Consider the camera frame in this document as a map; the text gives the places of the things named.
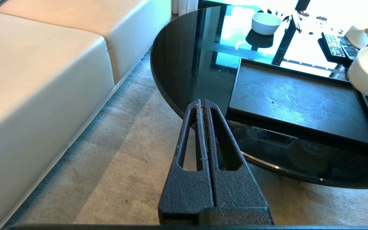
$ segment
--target black clamp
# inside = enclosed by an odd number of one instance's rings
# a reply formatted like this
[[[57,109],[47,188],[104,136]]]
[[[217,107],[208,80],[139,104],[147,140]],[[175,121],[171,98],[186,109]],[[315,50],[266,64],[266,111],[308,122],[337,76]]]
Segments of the black clamp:
[[[197,171],[183,169],[190,127]],[[214,103],[187,106],[158,204],[162,225],[273,225],[269,205]]]

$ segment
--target round black table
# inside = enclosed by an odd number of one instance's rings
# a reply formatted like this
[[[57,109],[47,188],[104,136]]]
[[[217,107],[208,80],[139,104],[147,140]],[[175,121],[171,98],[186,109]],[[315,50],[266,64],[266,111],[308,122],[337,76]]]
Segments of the round black table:
[[[299,34],[288,20],[270,38],[251,31],[251,17],[258,10],[201,9],[178,17],[158,34],[151,51],[153,77],[181,118],[196,99],[214,102],[226,115],[240,58],[324,77],[341,72],[326,61],[317,43],[319,33]],[[368,154],[227,122],[246,160],[256,166],[321,185],[368,188]]]

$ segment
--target beige carpet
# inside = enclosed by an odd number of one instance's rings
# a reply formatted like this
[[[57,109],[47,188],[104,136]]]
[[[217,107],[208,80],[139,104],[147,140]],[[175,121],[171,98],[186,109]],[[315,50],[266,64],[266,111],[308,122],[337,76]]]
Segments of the beige carpet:
[[[157,90],[149,52],[6,224],[157,225],[181,119]],[[185,167],[194,167],[194,133]],[[366,225],[368,190],[332,188],[251,166],[278,225]]]

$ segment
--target sofa seat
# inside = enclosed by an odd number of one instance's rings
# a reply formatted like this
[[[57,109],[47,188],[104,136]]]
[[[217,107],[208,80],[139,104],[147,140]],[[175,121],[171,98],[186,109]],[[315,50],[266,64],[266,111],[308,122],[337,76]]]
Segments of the sofa seat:
[[[104,36],[117,83],[171,18],[171,0],[7,0],[0,13]]]
[[[113,88],[101,35],[0,13],[0,224]]]

